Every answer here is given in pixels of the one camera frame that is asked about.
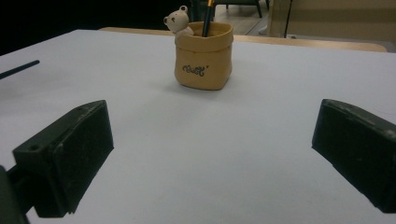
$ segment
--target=white table surface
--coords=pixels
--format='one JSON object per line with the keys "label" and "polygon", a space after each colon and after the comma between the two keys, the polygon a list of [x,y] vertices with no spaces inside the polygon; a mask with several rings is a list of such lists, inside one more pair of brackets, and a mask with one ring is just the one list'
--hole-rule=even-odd
{"label": "white table surface", "polygon": [[0,164],[106,100],[115,148],[75,214],[38,223],[395,223],[311,148],[324,98],[396,122],[396,54],[233,43],[221,91],[174,78],[172,36],[84,31],[0,57]]}

